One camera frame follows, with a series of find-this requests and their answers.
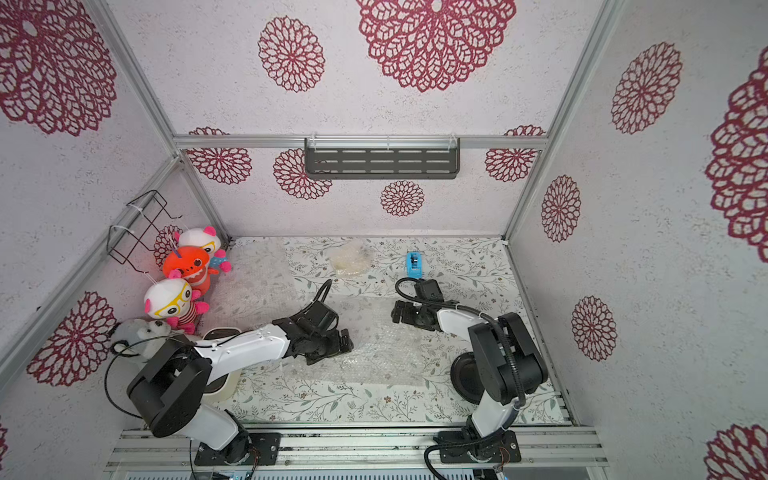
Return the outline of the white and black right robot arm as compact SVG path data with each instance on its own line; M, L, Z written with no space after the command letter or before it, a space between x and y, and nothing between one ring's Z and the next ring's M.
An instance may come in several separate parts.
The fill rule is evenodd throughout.
M468 341L482 387L469 429L477 438L511 427L528 397L548 380L548 370L521 316L493 317L444 298L435 280L400 278L401 297L392 311L395 323L454 335Z

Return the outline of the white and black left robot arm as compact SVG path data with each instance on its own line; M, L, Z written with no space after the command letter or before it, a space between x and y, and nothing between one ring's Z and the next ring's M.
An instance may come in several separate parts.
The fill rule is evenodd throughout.
M260 363L302 357L313 365L352 350L349 331L338 328L336 312L315 301L290 317L223 339L173 336L126 394L155 437L184 435L235 463L251 450L250 435L233 414L203 402L210 383Z

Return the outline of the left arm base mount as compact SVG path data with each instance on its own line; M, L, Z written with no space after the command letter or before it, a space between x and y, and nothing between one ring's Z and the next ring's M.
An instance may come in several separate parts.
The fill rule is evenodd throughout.
M222 450L201 444L193 458L195 467L273 466L276 464L282 435L276 432L238 434Z

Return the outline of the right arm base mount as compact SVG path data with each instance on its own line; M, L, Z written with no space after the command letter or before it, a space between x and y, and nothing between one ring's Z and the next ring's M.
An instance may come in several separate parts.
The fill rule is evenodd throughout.
M434 440L444 464L507 464L522 460L517 437L511 430L500 430L487 437L472 436L468 429L440 431Z

